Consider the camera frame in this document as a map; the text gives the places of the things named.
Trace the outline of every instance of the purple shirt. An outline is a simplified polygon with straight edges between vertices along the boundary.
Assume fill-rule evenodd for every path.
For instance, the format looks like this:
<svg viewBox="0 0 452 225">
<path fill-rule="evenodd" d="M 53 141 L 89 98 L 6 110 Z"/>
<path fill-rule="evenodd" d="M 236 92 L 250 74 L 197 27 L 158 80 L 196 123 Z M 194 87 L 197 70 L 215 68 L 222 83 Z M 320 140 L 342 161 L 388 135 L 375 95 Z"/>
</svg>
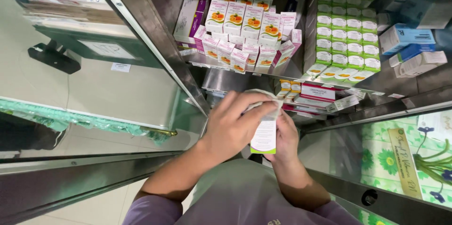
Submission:
<svg viewBox="0 0 452 225">
<path fill-rule="evenodd" d="M 192 206 L 159 196 L 133 202 L 123 225 L 361 225 L 335 201 L 314 212 L 293 207 L 281 194 L 273 170 L 238 159 L 220 164 L 198 182 Z"/>
</svg>

